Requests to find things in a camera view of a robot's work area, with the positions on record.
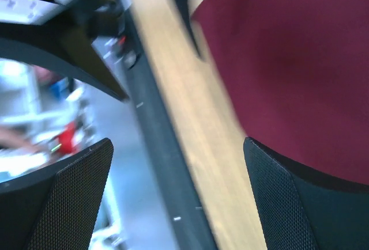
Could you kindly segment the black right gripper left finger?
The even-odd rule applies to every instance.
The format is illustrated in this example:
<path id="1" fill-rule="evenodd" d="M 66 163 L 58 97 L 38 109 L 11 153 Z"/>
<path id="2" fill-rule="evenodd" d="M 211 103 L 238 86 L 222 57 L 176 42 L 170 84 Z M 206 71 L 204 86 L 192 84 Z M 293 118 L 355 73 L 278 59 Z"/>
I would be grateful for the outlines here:
<path id="1" fill-rule="evenodd" d="M 113 156 L 104 138 L 1 183 L 1 249 L 88 249 Z"/>

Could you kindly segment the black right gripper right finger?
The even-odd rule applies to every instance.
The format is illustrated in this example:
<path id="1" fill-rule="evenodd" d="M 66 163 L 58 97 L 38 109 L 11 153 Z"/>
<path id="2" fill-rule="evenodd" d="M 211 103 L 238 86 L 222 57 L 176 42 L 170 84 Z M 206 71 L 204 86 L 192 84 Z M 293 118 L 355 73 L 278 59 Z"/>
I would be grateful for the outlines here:
<path id="1" fill-rule="evenodd" d="M 244 159 L 268 249 L 368 249 L 368 186 L 286 158 L 252 138 Z"/>

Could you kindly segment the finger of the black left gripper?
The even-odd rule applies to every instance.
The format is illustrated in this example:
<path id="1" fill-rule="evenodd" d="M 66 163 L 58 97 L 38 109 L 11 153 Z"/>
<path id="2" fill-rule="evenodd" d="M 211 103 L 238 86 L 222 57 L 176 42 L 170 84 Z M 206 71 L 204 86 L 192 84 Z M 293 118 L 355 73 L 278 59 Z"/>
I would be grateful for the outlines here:
<path id="1" fill-rule="evenodd" d="M 190 38 L 190 42 L 195 49 L 195 52 L 198 58 L 203 61 L 204 56 L 199 48 L 199 45 L 196 42 L 193 29 L 191 27 L 191 15 L 190 15 L 190 8 L 189 8 L 189 0 L 174 0 L 176 8 L 180 14 L 180 17 L 184 23 L 184 27 L 186 28 L 186 32 Z"/>
<path id="2" fill-rule="evenodd" d="M 2 22 L 1 58 L 75 78 L 119 101 L 129 99 L 80 26 Z"/>

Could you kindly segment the maroon t shirt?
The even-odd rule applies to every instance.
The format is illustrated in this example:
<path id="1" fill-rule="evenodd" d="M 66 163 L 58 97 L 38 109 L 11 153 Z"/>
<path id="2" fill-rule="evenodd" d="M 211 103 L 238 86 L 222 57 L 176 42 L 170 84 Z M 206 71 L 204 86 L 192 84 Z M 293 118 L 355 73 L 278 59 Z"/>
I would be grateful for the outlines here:
<path id="1" fill-rule="evenodd" d="M 246 134 L 368 183 L 368 0 L 190 0 Z"/>

